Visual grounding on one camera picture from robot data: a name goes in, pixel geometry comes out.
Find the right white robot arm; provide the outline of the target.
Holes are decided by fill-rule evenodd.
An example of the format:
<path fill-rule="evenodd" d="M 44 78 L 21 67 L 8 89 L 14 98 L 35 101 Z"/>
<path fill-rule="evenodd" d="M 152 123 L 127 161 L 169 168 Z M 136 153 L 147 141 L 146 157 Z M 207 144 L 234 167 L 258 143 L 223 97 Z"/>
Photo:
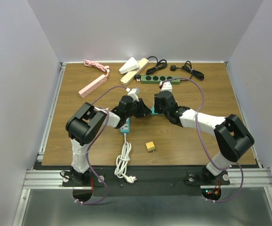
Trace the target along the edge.
<path fill-rule="evenodd" d="M 209 163 L 202 169 L 200 183 L 209 185 L 219 175 L 238 160 L 253 146 L 255 140 L 242 120 L 234 114 L 228 117 L 199 113 L 189 107 L 179 106 L 170 91 L 161 91 L 154 95 L 154 108 L 163 114 L 171 124 L 197 130 Z M 203 142 L 201 132 L 213 135 L 219 152 L 212 158 Z"/>

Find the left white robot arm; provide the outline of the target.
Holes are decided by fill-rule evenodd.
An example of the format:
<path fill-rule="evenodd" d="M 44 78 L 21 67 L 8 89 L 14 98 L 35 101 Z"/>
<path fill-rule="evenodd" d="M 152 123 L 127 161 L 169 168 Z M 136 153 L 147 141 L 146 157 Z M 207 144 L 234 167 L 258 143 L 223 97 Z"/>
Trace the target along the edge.
<path fill-rule="evenodd" d="M 142 118 L 152 111 L 144 104 L 142 98 L 122 96 L 118 106 L 111 111 L 100 109 L 86 102 L 66 123 L 66 131 L 72 144 L 71 179 L 78 185 L 86 185 L 90 181 L 89 163 L 86 159 L 94 141 L 106 126 L 119 129 L 131 117 Z"/>

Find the teal triangular power strip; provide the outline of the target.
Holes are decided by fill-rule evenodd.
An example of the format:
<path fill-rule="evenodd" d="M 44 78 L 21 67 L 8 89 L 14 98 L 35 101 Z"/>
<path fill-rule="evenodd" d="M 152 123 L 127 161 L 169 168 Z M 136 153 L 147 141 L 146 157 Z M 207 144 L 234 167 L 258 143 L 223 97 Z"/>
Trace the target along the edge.
<path fill-rule="evenodd" d="M 162 113 L 155 112 L 154 106 L 152 106 L 150 110 L 151 110 L 151 115 L 163 115 Z"/>

